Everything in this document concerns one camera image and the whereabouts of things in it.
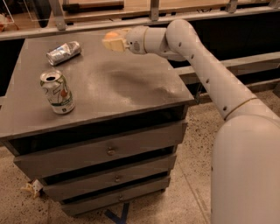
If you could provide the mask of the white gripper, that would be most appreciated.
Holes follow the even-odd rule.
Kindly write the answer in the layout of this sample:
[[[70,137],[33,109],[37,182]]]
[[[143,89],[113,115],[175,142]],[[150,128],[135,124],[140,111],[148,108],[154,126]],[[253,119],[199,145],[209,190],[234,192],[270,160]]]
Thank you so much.
[[[115,32],[119,34],[126,34],[126,40],[124,38],[115,38],[115,39],[104,39],[102,41],[106,49],[115,51],[115,52],[124,52],[126,49],[135,54],[146,54],[144,47],[145,33],[147,32],[147,26],[137,26],[134,28],[122,28],[117,29]]]

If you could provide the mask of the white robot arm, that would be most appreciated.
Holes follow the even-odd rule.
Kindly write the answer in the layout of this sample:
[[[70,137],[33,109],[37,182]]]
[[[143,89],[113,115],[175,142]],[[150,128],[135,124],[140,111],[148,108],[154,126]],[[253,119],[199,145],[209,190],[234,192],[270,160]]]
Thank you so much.
[[[280,224],[280,117],[201,43],[184,19],[108,32],[112,51],[186,60],[224,119],[212,151],[211,224]]]

